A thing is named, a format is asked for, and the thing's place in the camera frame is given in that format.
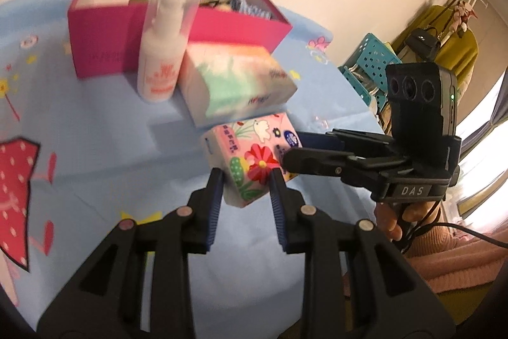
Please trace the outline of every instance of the open box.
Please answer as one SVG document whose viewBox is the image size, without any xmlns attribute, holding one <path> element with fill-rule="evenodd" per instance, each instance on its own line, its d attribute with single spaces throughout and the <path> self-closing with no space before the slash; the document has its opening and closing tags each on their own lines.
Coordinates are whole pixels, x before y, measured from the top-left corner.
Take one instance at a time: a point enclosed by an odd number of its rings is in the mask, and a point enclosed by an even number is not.
<svg viewBox="0 0 508 339">
<path fill-rule="evenodd" d="M 199 7 L 189 41 L 262 45 L 272 53 L 291 25 L 270 0 L 246 1 L 270 11 L 271 20 Z M 69 34 L 79 78 L 137 70 L 147 5 L 128 2 L 72 0 L 68 10 Z"/>
</svg>

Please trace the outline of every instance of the human hand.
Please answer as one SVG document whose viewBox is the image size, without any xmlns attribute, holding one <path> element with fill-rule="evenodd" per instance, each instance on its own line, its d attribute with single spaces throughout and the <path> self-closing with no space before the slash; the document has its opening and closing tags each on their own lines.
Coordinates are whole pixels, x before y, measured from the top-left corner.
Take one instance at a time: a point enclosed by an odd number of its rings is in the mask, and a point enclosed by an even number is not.
<svg viewBox="0 0 508 339">
<path fill-rule="evenodd" d="M 433 201 L 413 203 L 404 211 L 402 219 L 407 222 L 423 220 L 433 206 Z M 433 222 L 438 213 L 439 209 L 436 208 L 436 210 L 422 224 L 425 225 Z M 374 209 L 374 215 L 376 216 L 378 228 L 386 234 L 388 239 L 399 241 L 402 238 L 402 229 L 397 224 L 397 213 L 390 205 L 377 203 L 376 208 Z"/>
</svg>

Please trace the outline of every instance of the white tissue box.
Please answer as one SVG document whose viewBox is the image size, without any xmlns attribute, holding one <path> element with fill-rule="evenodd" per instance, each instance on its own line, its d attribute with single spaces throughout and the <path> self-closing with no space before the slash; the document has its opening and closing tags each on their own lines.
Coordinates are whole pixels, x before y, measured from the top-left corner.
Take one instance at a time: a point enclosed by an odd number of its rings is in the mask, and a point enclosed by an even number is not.
<svg viewBox="0 0 508 339">
<path fill-rule="evenodd" d="M 194 43 L 178 77 L 196 127 L 275 113 L 297 87 L 263 46 Z"/>
</svg>

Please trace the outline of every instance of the finger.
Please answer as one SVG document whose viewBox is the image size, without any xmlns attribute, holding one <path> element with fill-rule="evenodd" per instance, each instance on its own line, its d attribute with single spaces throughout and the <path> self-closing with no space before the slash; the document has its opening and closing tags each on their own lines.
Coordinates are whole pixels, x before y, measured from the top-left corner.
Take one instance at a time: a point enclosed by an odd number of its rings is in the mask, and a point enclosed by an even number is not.
<svg viewBox="0 0 508 339">
<path fill-rule="evenodd" d="M 402 229 L 396 225 L 392 231 L 387 233 L 388 239 L 399 241 L 402 238 Z"/>
<path fill-rule="evenodd" d="M 378 228 L 382 231 L 392 231 L 397 225 L 397 215 L 393 209 L 383 203 L 377 203 L 374 209 Z"/>
<path fill-rule="evenodd" d="M 410 223 L 413 221 L 420 221 L 425 218 L 433 205 L 433 201 L 411 204 L 411 206 L 407 207 L 405 210 L 402 219 Z"/>
</svg>

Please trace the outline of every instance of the camera lens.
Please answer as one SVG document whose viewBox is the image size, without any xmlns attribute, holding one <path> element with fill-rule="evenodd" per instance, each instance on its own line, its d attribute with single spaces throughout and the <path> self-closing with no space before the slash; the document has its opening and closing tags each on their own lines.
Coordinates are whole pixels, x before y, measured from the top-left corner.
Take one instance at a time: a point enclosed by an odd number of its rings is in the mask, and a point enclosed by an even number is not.
<svg viewBox="0 0 508 339">
<path fill-rule="evenodd" d="M 416 82 L 412 77 L 404 78 L 402 89 L 407 99 L 415 99 L 416 97 Z"/>
<path fill-rule="evenodd" d="M 423 81 L 422 95 L 423 95 L 423 99 L 428 103 L 430 103 L 430 101 L 432 101 L 434 99 L 434 96 L 435 96 L 434 86 L 428 79 Z"/>
<path fill-rule="evenodd" d="M 394 94 L 397 94 L 399 92 L 399 83 L 397 82 L 397 79 L 393 78 L 390 81 L 390 88 L 392 89 L 392 92 Z"/>
</svg>

